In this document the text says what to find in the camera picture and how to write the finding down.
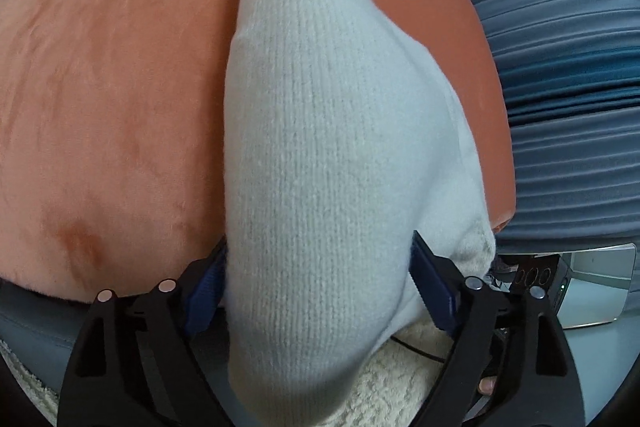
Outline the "person's hand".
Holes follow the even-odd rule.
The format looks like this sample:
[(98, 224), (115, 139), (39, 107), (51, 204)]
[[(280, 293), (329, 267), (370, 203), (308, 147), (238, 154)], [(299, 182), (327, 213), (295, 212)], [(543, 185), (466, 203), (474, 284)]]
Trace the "person's hand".
[(481, 395), (492, 395), (497, 384), (497, 378), (495, 376), (485, 377), (478, 384), (478, 392)]

